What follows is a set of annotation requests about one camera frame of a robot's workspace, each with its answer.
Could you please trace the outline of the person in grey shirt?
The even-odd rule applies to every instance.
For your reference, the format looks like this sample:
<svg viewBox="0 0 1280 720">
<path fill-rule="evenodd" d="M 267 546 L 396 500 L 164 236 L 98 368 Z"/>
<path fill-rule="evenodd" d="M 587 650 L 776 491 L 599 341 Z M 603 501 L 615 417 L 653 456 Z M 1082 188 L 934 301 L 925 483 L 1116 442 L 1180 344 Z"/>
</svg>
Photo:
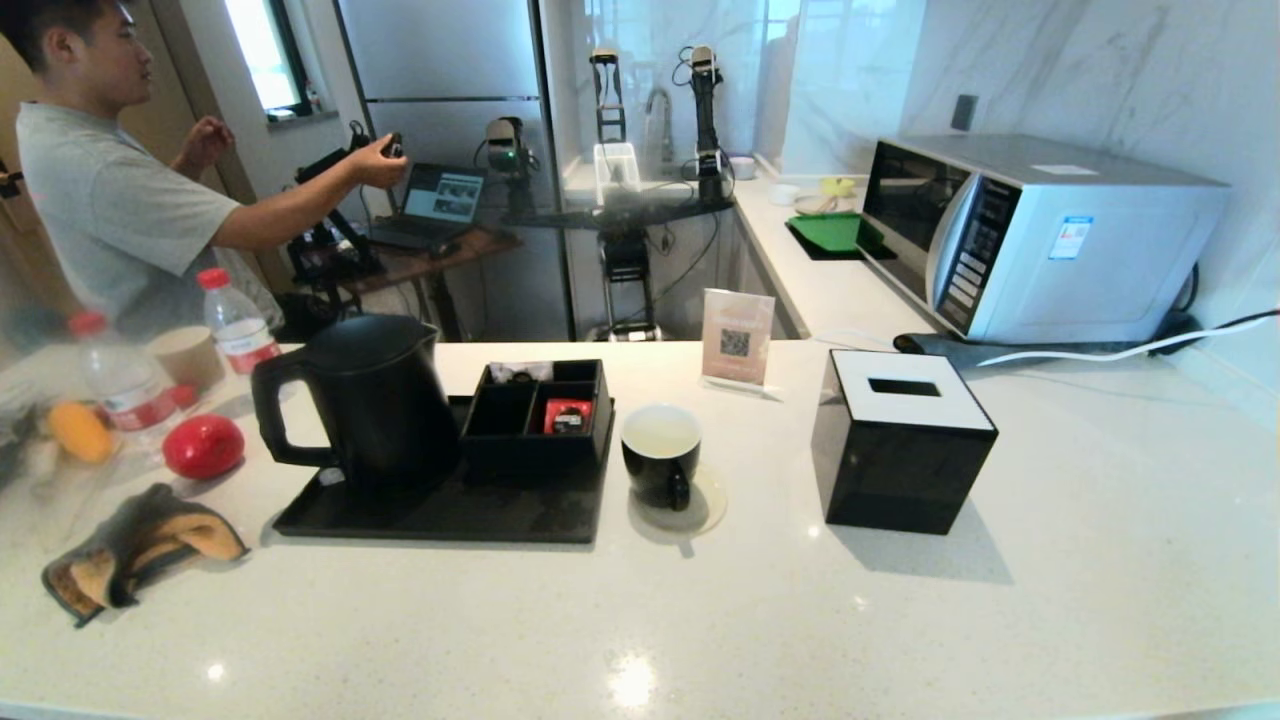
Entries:
<svg viewBox="0 0 1280 720">
<path fill-rule="evenodd" d="M 74 296 L 132 340 L 202 319 L 197 275 L 221 255 L 273 251 L 325 219 L 361 184 L 390 188 L 408 168 L 392 136 L 320 176 L 250 205 L 202 183 L 234 142 L 205 117 L 173 161 L 122 127 L 146 104 L 152 58 L 122 0 L 0 0 L 0 36 L 38 96 L 15 119 L 22 170 Z"/>
</svg>

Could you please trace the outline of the orange fruit toy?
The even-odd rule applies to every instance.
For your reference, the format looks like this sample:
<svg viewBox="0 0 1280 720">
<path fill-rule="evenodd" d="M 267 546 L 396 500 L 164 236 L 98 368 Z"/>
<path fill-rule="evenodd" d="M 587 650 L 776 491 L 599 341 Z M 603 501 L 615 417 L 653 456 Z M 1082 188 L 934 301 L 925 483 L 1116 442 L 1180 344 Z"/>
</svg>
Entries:
<svg viewBox="0 0 1280 720">
<path fill-rule="evenodd" d="M 106 462 L 115 448 L 113 436 L 87 405 L 63 402 L 47 411 L 54 439 L 72 456 L 87 464 Z"/>
</svg>

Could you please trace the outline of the red apple toy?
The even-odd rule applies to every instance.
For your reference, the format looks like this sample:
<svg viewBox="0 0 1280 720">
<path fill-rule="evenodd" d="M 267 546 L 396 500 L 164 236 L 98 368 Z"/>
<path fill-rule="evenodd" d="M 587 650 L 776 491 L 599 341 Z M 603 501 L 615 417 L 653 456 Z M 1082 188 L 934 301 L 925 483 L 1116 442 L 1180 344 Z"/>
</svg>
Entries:
<svg viewBox="0 0 1280 720">
<path fill-rule="evenodd" d="M 163 441 L 166 466 L 178 477 L 209 480 L 237 466 L 244 456 L 239 427 L 223 415 L 201 414 L 183 420 Z"/>
</svg>

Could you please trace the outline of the black upright frame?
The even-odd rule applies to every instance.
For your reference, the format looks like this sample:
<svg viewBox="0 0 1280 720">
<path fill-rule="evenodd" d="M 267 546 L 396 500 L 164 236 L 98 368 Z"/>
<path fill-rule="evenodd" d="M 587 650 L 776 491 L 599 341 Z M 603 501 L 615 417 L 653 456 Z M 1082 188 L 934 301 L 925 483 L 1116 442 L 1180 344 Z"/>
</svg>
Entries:
<svg viewBox="0 0 1280 720">
<path fill-rule="evenodd" d="M 595 96 L 596 140 L 599 143 L 623 143 L 627 118 L 620 55 L 611 47 L 594 47 L 588 61 Z"/>
</svg>

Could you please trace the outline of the paper cup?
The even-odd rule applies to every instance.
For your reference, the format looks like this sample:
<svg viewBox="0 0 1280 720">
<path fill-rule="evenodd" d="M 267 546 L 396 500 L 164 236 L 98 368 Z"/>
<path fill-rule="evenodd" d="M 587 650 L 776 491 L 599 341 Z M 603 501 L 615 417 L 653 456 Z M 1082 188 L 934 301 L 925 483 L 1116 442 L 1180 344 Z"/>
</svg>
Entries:
<svg viewBox="0 0 1280 720">
<path fill-rule="evenodd" d="M 204 325 L 184 325 L 156 336 L 145 346 L 174 386 L 211 389 L 227 375 L 212 333 Z"/>
</svg>

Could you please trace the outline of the silver microwave oven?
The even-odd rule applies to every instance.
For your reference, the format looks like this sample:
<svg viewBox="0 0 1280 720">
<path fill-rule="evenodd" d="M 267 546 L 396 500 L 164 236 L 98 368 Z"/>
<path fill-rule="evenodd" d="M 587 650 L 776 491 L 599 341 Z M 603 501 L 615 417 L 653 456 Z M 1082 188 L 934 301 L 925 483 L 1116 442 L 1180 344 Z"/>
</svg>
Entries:
<svg viewBox="0 0 1280 720">
<path fill-rule="evenodd" d="M 869 264 L 980 345 L 1146 341 L 1228 208 L 1216 179 L 1028 135 L 876 142 Z"/>
</svg>

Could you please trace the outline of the QR code sign stand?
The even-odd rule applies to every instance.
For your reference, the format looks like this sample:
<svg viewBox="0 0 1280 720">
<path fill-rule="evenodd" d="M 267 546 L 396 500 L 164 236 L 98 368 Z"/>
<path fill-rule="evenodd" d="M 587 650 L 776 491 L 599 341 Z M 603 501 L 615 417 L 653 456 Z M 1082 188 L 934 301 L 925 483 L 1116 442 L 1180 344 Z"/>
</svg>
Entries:
<svg viewBox="0 0 1280 720">
<path fill-rule="evenodd" d="M 701 323 L 701 375 L 710 380 L 763 388 L 776 300 L 768 295 L 705 290 Z"/>
</svg>

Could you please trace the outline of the green cutting board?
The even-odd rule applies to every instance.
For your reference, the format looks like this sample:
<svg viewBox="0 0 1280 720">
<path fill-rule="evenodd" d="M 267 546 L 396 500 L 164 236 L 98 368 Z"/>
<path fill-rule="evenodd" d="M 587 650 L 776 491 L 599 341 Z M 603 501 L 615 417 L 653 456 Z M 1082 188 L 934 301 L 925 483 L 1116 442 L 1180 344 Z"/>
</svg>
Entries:
<svg viewBox="0 0 1280 720">
<path fill-rule="evenodd" d="M 785 227 L 815 261 L 895 259 L 883 234 L 856 213 L 796 215 Z"/>
</svg>

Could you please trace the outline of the brown wooden desk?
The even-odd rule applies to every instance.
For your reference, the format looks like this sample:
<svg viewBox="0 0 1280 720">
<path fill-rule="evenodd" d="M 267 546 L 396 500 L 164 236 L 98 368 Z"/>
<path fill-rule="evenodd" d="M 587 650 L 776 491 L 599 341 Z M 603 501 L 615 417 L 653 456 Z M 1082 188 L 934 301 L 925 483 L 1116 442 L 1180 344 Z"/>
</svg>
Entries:
<svg viewBox="0 0 1280 720">
<path fill-rule="evenodd" d="M 442 338 L 460 342 L 463 338 L 463 328 L 445 273 L 522 246 L 524 242 L 513 233 L 480 225 L 465 231 L 442 249 L 374 245 L 372 255 L 379 260 L 380 269 L 342 281 L 338 286 L 352 297 L 357 297 L 407 283 L 413 288 L 421 313 L 430 307 L 435 310 L 434 324 L 440 329 Z"/>
</svg>

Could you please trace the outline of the black electric kettle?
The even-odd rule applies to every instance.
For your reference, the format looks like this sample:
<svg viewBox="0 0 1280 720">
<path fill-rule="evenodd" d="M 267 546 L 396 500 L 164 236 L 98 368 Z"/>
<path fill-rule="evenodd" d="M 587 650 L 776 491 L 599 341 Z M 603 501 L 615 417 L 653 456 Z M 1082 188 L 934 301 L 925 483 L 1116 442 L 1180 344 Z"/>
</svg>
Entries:
<svg viewBox="0 0 1280 720">
<path fill-rule="evenodd" d="M 356 489 L 433 488 L 461 460 L 460 427 L 434 363 L 440 332 L 411 316 L 338 322 L 250 377 L 260 436 L 276 462 L 335 468 Z M 279 393 L 306 386 L 328 443 L 289 441 Z"/>
</svg>

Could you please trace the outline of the translucent round coaster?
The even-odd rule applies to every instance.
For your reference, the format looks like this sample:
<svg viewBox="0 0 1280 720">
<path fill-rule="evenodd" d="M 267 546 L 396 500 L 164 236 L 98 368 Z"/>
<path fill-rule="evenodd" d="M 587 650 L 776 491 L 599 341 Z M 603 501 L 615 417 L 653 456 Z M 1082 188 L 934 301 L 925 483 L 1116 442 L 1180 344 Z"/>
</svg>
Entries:
<svg viewBox="0 0 1280 720">
<path fill-rule="evenodd" d="M 637 523 L 672 537 L 696 537 L 713 530 L 727 509 L 723 474 L 712 465 L 700 466 L 691 486 L 690 505 L 684 511 L 654 509 L 634 492 L 628 497 L 628 510 Z"/>
</svg>

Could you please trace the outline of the black mug white inside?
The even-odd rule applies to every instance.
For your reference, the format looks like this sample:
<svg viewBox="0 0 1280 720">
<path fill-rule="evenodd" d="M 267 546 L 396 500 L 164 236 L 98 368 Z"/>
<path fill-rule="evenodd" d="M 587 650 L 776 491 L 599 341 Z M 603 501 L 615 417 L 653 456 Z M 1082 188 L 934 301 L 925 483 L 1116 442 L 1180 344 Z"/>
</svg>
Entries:
<svg viewBox="0 0 1280 720">
<path fill-rule="evenodd" d="M 634 497 L 649 509 L 686 511 L 701 442 L 701 424 L 685 407 L 650 404 L 631 411 L 621 427 L 621 445 Z"/>
</svg>

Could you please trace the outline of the silver refrigerator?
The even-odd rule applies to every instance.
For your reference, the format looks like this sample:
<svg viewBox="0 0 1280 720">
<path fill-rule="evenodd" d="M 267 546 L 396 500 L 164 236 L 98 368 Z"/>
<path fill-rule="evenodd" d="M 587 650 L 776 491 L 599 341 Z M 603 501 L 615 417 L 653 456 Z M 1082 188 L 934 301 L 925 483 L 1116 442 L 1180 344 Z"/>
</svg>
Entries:
<svg viewBox="0 0 1280 720">
<path fill-rule="evenodd" d="M 540 161 L 535 213 L 559 211 L 547 68 L 536 0 L 333 0 L 364 115 L 399 132 L 411 160 L 474 168 L 486 124 L 524 120 Z M 504 229 L 507 188 L 486 168 L 477 224 Z M 513 227 L 524 246 L 445 273 L 463 340 L 571 341 L 576 336 L 563 231 Z"/>
</svg>

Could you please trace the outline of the black laptop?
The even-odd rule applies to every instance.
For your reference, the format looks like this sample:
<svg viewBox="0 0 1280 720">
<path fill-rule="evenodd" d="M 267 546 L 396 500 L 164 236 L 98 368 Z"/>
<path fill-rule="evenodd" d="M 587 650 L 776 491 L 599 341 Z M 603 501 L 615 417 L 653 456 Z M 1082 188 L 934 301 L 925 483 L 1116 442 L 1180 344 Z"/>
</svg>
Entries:
<svg viewBox="0 0 1280 720">
<path fill-rule="evenodd" d="M 370 241 L 419 251 L 445 246 L 474 224 L 484 186 L 485 174 L 477 169 L 416 161 L 401 210 L 376 222 Z"/>
</svg>

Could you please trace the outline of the black rectangular serving tray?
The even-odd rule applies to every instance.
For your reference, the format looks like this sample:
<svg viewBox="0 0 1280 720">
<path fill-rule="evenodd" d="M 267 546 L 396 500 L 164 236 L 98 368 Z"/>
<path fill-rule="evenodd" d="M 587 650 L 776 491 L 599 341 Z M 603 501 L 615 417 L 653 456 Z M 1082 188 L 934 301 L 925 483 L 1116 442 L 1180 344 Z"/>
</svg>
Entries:
<svg viewBox="0 0 1280 720">
<path fill-rule="evenodd" d="M 335 468 L 315 475 L 275 520 L 283 536 L 470 543 L 589 544 L 595 539 L 611 446 L 599 468 L 552 478 L 494 477 L 471 468 L 461 447 L 472 396 L 451 396 L 461 460 L 433 488 L 356 489 Z"/>
</svg>

